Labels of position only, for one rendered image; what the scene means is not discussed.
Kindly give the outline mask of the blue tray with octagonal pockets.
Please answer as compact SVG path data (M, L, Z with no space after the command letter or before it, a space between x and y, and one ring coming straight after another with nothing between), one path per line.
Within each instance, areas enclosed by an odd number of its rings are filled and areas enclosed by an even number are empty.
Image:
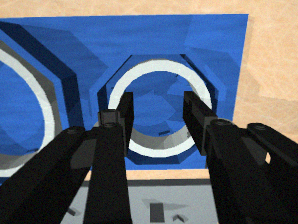
M210 93L211 110L218 118L233 121L248 15L0 18L0 40L54 83L63 130L91 130L97 113L108 109L119 79L139 62L156 58L193 70ZM133 128L152 137L179 131L186 125L184 91L193 91L189 82L168 71L133 80L124 90L133 92ZM44 136L44 116L35 93L0 61L0 154L34 153ZM168 157L130 149L125 157L126 170L205 169L205 162L195 144Z

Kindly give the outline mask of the grey flat plate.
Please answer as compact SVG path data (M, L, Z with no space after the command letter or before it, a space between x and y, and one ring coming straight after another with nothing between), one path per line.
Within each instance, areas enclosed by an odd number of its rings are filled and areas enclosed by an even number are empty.
M84 180L70 209L75 213L60 224L83 224L90 180ZM127 180L133 224L150 224L150 203L163 203L165 223L175 224L179 215L184 224L218 224L210 178Z

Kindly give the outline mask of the light grey ring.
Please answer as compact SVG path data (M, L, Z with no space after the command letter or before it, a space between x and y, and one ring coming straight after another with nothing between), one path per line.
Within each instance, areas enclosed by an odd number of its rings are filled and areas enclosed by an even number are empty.
M0 177L10 177L56 137L62 131L62 126L53 82L2 40L0 40L0 61L14 69L27 82L38 99L45 121L45 136L38 151L26 155L0 154Z

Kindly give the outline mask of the white ring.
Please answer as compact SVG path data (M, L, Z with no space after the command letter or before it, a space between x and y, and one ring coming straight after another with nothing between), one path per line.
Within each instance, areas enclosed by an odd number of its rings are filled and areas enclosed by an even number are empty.
M210 94L204 81L191 69L183 64L165 59L156 58L139 62L131 67L116 83L109 100L108 109L116 109L125 88L139 76L153 71L168 71L184 77L190 84L193 92L211 109ZM168 157L179 154L192 145L193 138L187 128L183 126L179 131L163 136L152 137L144 135L132 128L129 149L141 155L150 157Z

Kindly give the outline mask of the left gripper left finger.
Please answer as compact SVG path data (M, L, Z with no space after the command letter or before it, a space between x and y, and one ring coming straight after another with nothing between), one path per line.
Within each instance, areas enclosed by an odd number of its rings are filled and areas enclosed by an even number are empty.
M60 224L91 166L83 224L133 224L125 166L133 92L97 114L91 130L64 129L0 185L0 224Z

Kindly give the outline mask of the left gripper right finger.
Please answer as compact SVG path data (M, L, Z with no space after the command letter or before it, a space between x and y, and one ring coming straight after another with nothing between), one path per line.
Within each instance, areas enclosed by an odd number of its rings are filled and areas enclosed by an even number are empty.
M263 123L218 118L193 91L183 120L206 156L219 224L298 224L298 143Z

